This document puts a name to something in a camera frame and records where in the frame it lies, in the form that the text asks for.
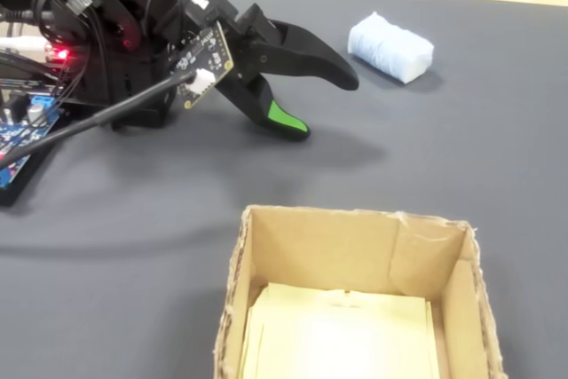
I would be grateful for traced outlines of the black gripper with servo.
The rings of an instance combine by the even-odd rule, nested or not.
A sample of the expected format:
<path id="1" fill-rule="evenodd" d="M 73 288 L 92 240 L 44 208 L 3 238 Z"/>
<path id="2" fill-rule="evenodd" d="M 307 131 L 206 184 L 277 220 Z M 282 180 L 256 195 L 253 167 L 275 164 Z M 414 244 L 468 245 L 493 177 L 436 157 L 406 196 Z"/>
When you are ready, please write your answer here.
<path id="1" fill-rule="evenodd" d="M 359 77 L 350 63 L 305 28 L 269 20 L 259 5 L 240 13 L 228 0 L 183 0 L 189 40 L 182 68 L 217 90 L 251 122 L 278 138 L 303 141 L 309 127 L 276 101 L 262 74 L 318 77 L 355 91 Z"/>

